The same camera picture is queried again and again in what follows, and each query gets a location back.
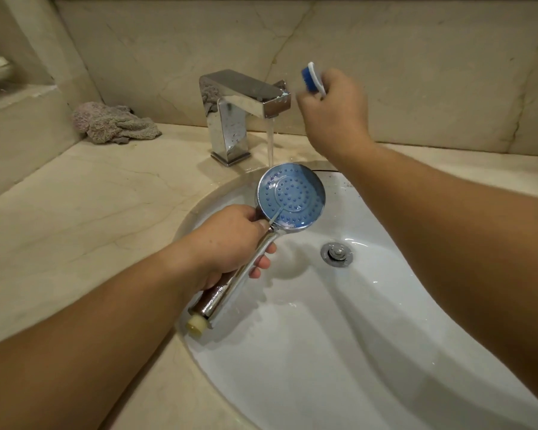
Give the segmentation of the person's left hand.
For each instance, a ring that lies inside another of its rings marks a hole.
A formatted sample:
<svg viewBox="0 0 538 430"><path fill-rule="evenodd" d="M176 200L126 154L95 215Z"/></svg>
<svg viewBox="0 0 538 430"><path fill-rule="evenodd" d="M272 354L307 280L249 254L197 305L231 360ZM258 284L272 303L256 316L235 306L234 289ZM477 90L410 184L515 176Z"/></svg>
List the person's left hand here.
<svg viewBox="0 0 538 430"><path fill-rule="evenodd" d="M233 206L227 206L206 219L199 227L183 238L190 259L203 276L201 290L212 288L223 274L246 265L254 259L250 276L259 278L261 269L268 269L270 261L265 254L255 255L258 243L264 236L247 236L237 231Z"/></svg>

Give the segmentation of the person's right hand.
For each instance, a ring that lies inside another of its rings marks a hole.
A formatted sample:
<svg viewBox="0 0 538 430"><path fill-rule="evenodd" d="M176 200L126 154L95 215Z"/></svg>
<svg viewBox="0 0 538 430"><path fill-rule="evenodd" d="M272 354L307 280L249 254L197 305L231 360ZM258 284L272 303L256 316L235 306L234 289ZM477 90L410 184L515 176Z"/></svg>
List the person's right hand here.
<svg viewBox="0 0 538 430"><path fill-rule="evenodd" d="M331 163L375 149L368 131L364 89L337 68L322 74L326 95L298 92L296 100L312 147Z"/></svg>

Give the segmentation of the chrome handheld shower head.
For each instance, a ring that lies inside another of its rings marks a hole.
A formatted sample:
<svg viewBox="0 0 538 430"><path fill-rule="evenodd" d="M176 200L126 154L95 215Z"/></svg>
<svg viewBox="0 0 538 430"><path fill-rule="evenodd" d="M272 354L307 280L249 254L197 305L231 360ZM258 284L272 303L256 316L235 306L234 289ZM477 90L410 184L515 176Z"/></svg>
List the chrome handheld shower head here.
<svg viewBox="0 0 538 430"><path fill-rule="evenodd" d="M256 189L256 219L266 219L268 231L244 266L224 274L211 288L203 291L189 307L186 330L200 339L214 328L217 319L232 304L244 282L250 277L256 260L280 236L304 231L322 215L326 193L315 171L301 164L281 164L267 170Z"/></svg>

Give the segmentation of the blue and white brush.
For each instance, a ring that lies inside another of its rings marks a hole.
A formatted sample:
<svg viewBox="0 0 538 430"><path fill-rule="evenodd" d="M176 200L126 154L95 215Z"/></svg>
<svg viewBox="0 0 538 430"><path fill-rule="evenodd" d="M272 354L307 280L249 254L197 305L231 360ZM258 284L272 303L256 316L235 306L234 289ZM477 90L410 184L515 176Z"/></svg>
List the blue and white brush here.
<svg viewBox="0 0 538 430"><path fill-rule="evenodd" d="M302 70L301 76L306 86L308 93L316 94L321 99L326 97L326 90L323 85L323 81L320 73L316 69L316 65L313 61L309 62Z"/></svg>

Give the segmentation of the person's right forearm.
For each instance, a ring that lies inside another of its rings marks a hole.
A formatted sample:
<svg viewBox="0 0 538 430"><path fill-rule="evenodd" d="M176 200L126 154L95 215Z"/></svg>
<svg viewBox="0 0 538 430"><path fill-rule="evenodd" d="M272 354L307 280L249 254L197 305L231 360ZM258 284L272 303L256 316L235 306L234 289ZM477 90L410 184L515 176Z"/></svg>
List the person's right forearm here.
<svg viewBox="0 0 538 430"><path fill-rule="evenodd" d="M538 398L538 198L370 142L322 154L437 304Z"/></svg>

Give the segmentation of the person's left forearm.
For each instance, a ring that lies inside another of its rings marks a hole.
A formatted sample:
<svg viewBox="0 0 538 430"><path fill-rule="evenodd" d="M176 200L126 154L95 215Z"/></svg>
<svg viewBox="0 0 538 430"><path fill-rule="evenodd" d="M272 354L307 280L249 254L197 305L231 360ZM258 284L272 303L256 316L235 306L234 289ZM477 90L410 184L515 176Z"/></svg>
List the person's left forearm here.
<svg viewBox="0 0 538 430"><path fill-rule="evenodd" d="M0 430L97 430L214 268L176 243L1 341Z"/></svg>

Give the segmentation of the chrome sink drain stopper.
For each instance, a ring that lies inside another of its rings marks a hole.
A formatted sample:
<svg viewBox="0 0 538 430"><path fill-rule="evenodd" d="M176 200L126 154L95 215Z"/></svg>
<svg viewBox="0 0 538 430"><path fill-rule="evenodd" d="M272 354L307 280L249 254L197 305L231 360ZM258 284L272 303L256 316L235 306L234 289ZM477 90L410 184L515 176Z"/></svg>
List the chrome sink drain stopper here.
<svg viewBox="0 0 538 430"><path fill-rule="evenodd" d="M352 251L340 242L330 242L323 245L320 254L327 265L335 268L345 268L353 262Z"/></svg>

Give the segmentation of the chrome square faucet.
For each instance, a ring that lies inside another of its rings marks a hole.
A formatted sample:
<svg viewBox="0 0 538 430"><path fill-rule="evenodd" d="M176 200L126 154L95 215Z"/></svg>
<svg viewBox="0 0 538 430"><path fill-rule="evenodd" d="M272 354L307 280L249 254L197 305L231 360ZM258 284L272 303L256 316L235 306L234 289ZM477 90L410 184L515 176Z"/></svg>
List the chrome square faucet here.
<svg viewBox="0 0 538 430"><path fill-rule="evenodd" d="M269 84L225 69L204 74L199 86L211 143L211 157L226 167L250 157L248 116L273 119L291 108L284 80Z"/></svg>

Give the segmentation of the white ceramic sink basin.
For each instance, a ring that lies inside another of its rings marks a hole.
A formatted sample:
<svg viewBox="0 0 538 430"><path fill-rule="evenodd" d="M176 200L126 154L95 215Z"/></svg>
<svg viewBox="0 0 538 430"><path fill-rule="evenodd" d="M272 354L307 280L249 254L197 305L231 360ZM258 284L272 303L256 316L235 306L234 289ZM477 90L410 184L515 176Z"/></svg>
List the white ceramic sink basin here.
<svg viewBox="0 0 538 430"><path fill-rule="evenodd" d="M280 237L200 339L184 311L216 390L260 430L538 430L538 400L433 301L346 178L316 174L316 224ZM330 242L348 267L322 260Z"/></svg>

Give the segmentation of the grey crumpled cloth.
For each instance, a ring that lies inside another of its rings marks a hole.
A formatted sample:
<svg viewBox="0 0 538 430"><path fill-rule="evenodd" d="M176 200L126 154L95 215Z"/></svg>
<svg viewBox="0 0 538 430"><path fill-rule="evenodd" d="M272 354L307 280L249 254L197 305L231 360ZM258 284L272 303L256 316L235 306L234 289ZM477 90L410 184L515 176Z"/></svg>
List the grey crumpled cloth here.
<svg viewBox="0 0 538 430"><path fill-rule="evenodd" d="M72 113L75 130L96 145L129 144L154 140L162 135L150 118L138 117L127 106L109 106L102 102L85 102Z"/></svg>

